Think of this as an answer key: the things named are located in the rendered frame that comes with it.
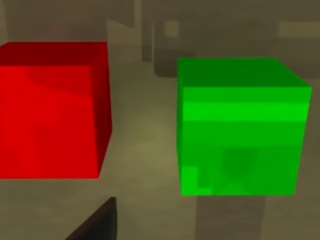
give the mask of gray floor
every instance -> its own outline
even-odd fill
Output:
[[[158,77],[151,62],[142,63],[141,2],[136,1],[135,28],[113,21],[108,25],[114,130],[101,178],[96,181],[0,181],[0,239],[62,240],[108,197],[116,196],[118,240],[318,240],[320,30],[317,24],[310,27],[304,22],[305,27],[299,27],[295,21],[317,23],[319,12],[315,9],[319,9],[319,1],[290,1],[290,7],[286,1],[289,0],[277,3],[275,14],[257,16],[267,20],[270,17],[267,22],[275,27],[274,32],[271,27],[265,28],[272,36],[265,39],[265,48],[259,44],[246,47],[245,41],[239,41],[240,46],[237,49],[237,45],[233,46],[233,50],[248,55],[265,51],[279,57],[313,86],[296,196],[179,196],[176,79]],[[5,42],[8,36],[4,35],[3,12],[0,7],[0,41]],[[224,33],[219,28],[220,37],[213,37],[214,45],[206,41],[205,27],[208,26],[197,29],[195,39],[188,38],[189,44],[194,42],[192,50],[196,55],[210,55],[206,50],[220,55],[232,52],[215,45],[221,45],[224,39],[229,41],[232,33],[237,36],[236,29]]]

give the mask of cube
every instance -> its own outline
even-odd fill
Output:
[[[0,179],[96,179],[112,133],[106,42],[0,47]]]
[[[180,58],[181,194],[293,195],[311,93],[274,58]]]

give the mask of background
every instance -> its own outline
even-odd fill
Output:
[[[0,44],[108,40],[114,126],[99,180],[0,181],[0,239],[63,240],[115,196],[118,240],[318,240],[319,9],[319,0],[1,0]],[[180,196],[177,56],[277,57],[313,86],[296,196]]]

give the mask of red cube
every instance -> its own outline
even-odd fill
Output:
[[[112,133],[106,42],[0,47],[0,178],[95,179]]]

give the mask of green cube's side face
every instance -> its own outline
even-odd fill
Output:
[[[293,195],[311,92],[274,58],[180,58],[181,194]]]

